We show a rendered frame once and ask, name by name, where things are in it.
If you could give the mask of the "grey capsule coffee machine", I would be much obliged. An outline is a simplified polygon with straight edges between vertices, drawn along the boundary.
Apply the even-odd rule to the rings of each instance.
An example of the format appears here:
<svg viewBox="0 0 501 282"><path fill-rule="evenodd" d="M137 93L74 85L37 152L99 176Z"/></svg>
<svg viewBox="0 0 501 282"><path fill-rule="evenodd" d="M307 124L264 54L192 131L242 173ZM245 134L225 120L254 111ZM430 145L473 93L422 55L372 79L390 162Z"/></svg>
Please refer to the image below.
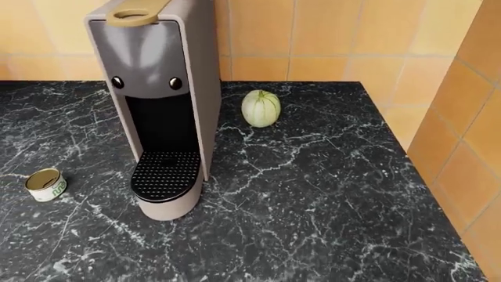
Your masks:
<svg viewBox="0 0 501 282"><path fill-rule="evenodd" d="M210 175L222 102L214 5L171 0L156 23L108 25L123 1L90 12L85 27L136 164L145 151L200 153L197 182L183 197L153 204L134 195L149 218L174 220L193 210Z"/></svg>

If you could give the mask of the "pale green striped melon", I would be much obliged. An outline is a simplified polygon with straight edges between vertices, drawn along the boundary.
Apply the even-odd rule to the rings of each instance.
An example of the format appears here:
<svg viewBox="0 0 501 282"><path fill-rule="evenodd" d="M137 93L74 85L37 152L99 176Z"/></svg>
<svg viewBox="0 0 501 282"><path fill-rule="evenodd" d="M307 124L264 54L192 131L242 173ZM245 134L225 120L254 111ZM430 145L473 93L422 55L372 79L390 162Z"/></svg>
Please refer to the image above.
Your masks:
<svg viewBox="0 0 501 282"><path fill-rule="evenodd" d="M281 105L278 96L274 93L254 90L243 98L241 112L250 126L264 128L278 121Z"/></svg>

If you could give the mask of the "small white green-print can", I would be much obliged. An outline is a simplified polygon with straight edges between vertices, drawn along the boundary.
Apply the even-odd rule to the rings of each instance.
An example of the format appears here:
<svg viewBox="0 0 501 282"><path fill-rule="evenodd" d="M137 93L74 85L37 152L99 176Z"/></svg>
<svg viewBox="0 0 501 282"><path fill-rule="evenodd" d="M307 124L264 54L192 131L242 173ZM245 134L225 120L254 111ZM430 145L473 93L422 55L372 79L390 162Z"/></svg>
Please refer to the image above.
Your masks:
<svg viewBox="0 0 501 282"><path fill-rule="evenodd" d="M30 175L24 186L36 201L46 202L63 194L67 181L56 168L43 168Z"/></svg>

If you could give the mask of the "gold coffee machine lever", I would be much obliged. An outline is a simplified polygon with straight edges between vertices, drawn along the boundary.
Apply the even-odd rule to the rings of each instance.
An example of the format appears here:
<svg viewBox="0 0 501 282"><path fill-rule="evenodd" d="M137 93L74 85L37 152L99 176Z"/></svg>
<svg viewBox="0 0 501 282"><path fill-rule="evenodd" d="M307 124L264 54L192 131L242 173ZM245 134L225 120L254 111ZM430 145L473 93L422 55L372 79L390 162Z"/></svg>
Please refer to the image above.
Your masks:
<svg viewBox="0 0 501 282"><path fill-rule="evenodd" d="M140 27L156 23L158 13L171 0L124 0L106 14L106 22L114 27Z"/></svg>

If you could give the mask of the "black perforated drip tray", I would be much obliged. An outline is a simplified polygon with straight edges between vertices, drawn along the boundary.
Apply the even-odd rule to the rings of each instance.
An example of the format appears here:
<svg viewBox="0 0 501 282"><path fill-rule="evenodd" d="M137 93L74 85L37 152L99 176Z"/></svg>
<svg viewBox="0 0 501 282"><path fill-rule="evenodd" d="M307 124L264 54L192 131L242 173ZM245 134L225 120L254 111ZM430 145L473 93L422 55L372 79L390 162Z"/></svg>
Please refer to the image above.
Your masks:
<svg viewBox="0 0 501 282"><path fill-rule="evenodd" d="M200 166L199 152L145 151L132 173L132 192L148 203L174 201L195 186Z"/></svg>

